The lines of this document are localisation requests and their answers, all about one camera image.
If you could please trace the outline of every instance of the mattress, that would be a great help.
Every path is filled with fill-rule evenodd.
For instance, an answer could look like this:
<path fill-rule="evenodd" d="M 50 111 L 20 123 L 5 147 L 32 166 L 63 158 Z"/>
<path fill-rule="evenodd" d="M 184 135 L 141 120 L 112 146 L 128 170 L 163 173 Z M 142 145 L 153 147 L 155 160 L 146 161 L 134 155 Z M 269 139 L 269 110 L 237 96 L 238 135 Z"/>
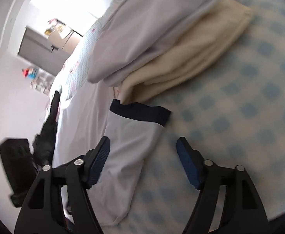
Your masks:
<path fill-rule="evenodd" d="M 255 15 L 241 38 L 199 76 L 147 103 L 173 113 L 144 163 L 127 217 L 103 227 L 104 233 L 182 232 L 199 193 L 177 156 L 180 136 L 220 166 L 245 166 L 269 219 L 285 212 L 285 0 L 238 1 Z M 113 91 L 86 82 L 88 52 L 104 19 L 83 37 L 53 84 L 51 92 L 62 88 L 54 166 L 93 148 L 105 129 Z M 220 215 L 221 203 L 212 229 Z"/>

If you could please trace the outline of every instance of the metal rivet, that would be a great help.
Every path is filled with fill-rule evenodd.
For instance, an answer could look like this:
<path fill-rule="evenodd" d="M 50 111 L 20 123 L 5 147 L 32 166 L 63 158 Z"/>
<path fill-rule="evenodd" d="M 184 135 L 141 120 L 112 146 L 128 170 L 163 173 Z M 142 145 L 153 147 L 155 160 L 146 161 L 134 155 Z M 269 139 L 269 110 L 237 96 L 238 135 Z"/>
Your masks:
<path fill-rule="evenodd" d="M 42 170 L 46 172 L 46 171 L 48 171 L 50 168 L 51 168 L 51 166 L 47 164 L 47 165 L 44 165 L 44 166 L 43 166 Z"/>
<path fill-rule="evenodd" d="M 84 163 L 84 161 L 82 159 L 77 159 L 76 161 L 74 161 L 75 165 L 81 165 L 83 163 Z"/>
<path fill-rule="evenodd" d="M 212 166 L 213 165 L 213 161 L 207 159 L 207 160 L 204 161 L 204 164 L 207 165 L 207 166 Z"/>
<path fill-rule="evenodd" d="M 237 165 L 237 170 L 243 172 L 245 168 L 242 165 Z"/>

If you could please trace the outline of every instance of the red object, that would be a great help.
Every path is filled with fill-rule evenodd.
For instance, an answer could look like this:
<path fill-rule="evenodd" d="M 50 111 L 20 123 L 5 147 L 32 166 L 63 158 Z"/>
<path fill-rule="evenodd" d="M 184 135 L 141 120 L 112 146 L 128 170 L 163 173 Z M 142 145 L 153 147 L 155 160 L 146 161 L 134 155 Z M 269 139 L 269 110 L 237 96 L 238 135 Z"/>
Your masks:
<path fill-rule="evenodd" d="M 27 75 L 28 75 L 28 73 L 29 73 L 29 69 L 27 68 L 27 69 L 23 69 L 23 70 L 21 70 L 22 71 L 22 73 L 24 74 L 24 77 L 27 77 Z"/>

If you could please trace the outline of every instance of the beige fabric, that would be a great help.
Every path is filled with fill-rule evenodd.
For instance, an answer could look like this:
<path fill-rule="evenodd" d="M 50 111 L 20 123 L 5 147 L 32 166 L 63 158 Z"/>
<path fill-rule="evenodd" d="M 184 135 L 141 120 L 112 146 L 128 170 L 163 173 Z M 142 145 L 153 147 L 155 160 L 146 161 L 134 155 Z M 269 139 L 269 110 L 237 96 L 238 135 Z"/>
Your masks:
<path fill-rule="evenodd" d="M 129 74 L 115 89 L 122 104 L 144 102 L 209 67 L 242 34 L 251 9 L 220 0 L 165 54 Z"/>

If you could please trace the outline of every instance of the black cuff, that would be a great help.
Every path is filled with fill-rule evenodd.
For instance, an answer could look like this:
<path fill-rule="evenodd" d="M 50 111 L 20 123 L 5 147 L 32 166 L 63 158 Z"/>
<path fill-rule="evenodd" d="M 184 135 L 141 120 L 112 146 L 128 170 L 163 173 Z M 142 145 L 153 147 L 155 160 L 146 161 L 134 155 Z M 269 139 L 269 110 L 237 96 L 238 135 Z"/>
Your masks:
<path fill-rule="evenodd" d="M 122 105 L 117 99 L 112 101 L 110 111 L 128 119 L 155 122 L 162 126 L 165 126 L 171 114 L 171 111 L 162 106 L 151 107 L 142 103 Z"/>

